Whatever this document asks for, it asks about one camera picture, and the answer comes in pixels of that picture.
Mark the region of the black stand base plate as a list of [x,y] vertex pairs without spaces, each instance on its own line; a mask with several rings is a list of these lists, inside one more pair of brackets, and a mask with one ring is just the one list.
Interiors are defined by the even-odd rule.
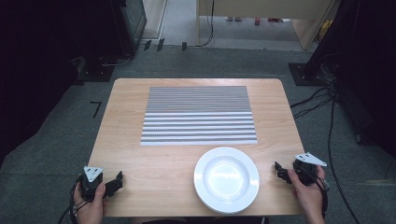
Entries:
[[289,63],[289,70],[296,86],[326,86],[327,83],[317,75],[310,75],[305,63]]
[[89,66],[85,64],[77,77],[77,81],[108,82],[113,74],[114,66]]

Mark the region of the black curtain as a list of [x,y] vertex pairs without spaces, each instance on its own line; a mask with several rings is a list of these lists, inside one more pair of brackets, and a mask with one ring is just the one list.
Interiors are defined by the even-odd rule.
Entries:
[[0,0],[0,166],[85,64],[115,66],[133,52],[120,0]]
[[396,0],[341,0],[311,60],[333,69],[360,141],[396,158]]

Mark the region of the light wooden desk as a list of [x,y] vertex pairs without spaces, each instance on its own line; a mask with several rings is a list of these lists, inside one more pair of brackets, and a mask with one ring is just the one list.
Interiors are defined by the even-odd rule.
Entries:
[[196,0],[196,43],[200,43],[200,18],[239,16],[291,19],[302,49],[308,49],[321,24],[332,18],[340,0]]

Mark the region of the person's right hand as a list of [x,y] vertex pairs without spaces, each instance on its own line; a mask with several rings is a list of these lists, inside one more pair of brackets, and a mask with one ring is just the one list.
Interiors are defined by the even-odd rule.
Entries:
[[322,215],[322,191],[324,190],[322,179],[325,178],[325,172],[319,165],[317,166],[317,172],[317,183],[305,186],[294,170],[288,170],[290,181],[294,187],[294,194],[304,211],[307,224],[325,224],[325,219]]

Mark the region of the person's left hand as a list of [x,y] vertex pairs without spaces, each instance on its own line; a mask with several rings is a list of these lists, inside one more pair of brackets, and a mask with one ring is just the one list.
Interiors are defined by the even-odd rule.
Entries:
[[77,184],[74,190],[74,204],[78,207],[78,224],[102,224],[105,212],[103,201],[103,196],[106,192],[105,184],[101,183],[97,187],[94,200],[91,203],[87,203],[82,199],[79,190],[80,184]]

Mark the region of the grey striped placemat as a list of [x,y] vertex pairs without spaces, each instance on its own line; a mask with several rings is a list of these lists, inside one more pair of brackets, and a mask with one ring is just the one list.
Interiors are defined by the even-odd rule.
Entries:
[[142,146],[258,142],[245,86],[151,87]]

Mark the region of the glass door cabinet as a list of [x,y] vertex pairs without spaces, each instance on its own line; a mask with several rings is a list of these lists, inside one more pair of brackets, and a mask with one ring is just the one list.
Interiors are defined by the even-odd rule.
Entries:
[[136,49],[147,24],[143,0],[120,0],[120,8],[133,47]]

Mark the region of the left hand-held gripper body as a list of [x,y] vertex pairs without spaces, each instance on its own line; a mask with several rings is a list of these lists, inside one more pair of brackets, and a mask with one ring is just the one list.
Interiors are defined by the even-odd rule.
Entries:
[[[103,182],[103,168],[85,166],[80,183],[80,194],[84,201],[91,203],[94,200],[98,186]],[[116,192],[116,181],[106,183],[105,197],[112,197]]]

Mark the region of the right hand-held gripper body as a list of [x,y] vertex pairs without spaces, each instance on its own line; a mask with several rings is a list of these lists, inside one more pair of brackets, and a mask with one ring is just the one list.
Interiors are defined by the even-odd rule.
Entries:
[[327,163],[322,161],[313,154],[306,152],[294,156],[293,169],[300,181],[306,185],[311,186],[318,178],[317,166],[326,167]]

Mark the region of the white deep plate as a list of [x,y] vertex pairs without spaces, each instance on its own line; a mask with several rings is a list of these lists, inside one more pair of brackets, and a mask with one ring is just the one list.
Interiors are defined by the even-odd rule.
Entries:
[[199,199],[212,211],[237,214],[256,199],[260,175],[253,160],[233,147],[208,150],[196,163],[193,183]]

